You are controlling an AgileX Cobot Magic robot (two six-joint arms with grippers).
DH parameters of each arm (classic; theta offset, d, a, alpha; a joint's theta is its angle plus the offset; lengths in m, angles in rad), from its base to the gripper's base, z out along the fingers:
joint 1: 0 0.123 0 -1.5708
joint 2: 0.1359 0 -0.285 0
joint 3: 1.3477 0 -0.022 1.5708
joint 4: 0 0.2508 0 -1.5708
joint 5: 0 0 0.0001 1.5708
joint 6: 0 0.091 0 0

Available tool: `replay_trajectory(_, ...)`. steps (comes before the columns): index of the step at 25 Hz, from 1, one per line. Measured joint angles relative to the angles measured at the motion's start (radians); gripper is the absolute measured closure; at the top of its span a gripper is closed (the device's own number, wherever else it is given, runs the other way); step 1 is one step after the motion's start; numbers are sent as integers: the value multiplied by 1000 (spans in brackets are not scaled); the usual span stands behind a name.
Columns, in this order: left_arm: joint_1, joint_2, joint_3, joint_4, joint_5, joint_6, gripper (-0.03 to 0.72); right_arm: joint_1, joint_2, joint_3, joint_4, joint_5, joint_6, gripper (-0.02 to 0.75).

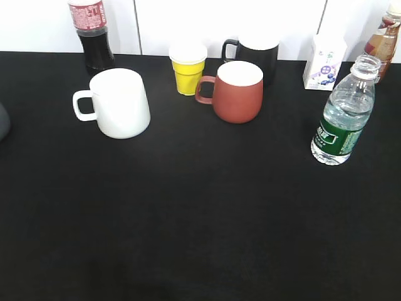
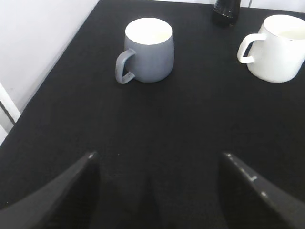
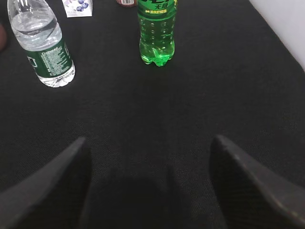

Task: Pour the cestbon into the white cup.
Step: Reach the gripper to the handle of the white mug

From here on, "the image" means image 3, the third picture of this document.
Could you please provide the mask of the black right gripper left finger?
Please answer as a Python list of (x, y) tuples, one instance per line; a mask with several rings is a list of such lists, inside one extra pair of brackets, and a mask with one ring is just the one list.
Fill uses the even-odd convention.
[(2, 229), (85, 229), (92, 154), (80, 137), (57, 157), (0, 195)]

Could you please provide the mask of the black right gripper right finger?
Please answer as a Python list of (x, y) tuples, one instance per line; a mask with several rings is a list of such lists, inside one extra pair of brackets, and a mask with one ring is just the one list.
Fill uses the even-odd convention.
[(217, 135), (209, 174), (230, 229), (303, 229), (305, 190), (277, 175), (233, 141)]

